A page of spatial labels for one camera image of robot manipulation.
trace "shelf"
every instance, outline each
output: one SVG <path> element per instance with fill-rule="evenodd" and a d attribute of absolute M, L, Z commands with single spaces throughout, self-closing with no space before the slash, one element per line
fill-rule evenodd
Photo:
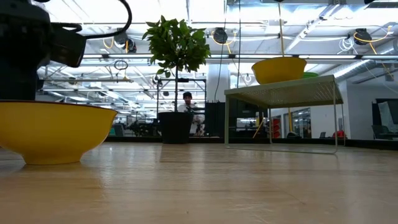
<path fill-rule="evenodd" d="M 263 108 L 333 105 L 343 99 L 333 75 L 225 90 L 225 95 Z"/>

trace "yellow bowl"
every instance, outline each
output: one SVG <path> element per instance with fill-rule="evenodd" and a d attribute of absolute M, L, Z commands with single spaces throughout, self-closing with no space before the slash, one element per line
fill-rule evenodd
<path fill-rule="evenodd" d="M 260 84 L 298 80 L 307 62 L 297 57 L 277 57 L 255 63 L 251 69 Z"/>
<path fill-rule="evenodd" d="M 0 146 L 27 164 L 78 162 L 101 144 L 118 112 L 41 101 L 0 101 Z"/>

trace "red object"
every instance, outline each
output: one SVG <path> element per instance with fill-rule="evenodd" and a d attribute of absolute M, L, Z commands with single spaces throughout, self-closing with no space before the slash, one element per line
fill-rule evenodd
<path fill-rule="evenodd" d="M 280 138 L 280 119 L 273 119 L 272 120 L 272 137 L 273 138 Z"/>
<path fill-rule="evenodd" d="M 343 138 L 344 135 L 345 135 L 345 134 L 344 134 L 344 131 L 337 131 L 337 137 L 338 137 L 338 138 Z"/>

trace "wooden floor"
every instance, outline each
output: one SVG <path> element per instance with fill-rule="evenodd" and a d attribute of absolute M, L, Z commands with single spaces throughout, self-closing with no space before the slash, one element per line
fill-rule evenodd
<path fill-rule="evenodd" d="M 398 152 L 345 149 L 328 156 L 221 144 L 107 143 L 80 164 L 25 166 L 20 156 L 0 149 L 4 224 L 397 220 Z"/>

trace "person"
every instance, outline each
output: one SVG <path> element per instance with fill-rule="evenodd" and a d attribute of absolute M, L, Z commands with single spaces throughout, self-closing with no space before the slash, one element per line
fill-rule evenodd
<path fill-rule="evenodd" d="M 185 92 L 182 96 L 183 96 L 185 103 L 178 106 L 178 108 L 177 108 L 178 112 L 186 112 L 186 113 L 195 112 L 195 111 L 190 110 L 190 108 L 196 108 L 195 104 L 193 104 L 191 102 L 192 94 L 190 92 Z M 201 124 L 204 122 L 204 120 L 205 120 L 205 116 L 203 114 L 194 114 L 190 134 L 194 134 L 196 136 L 203 135 L 203 128 L 201 128 Z"/>

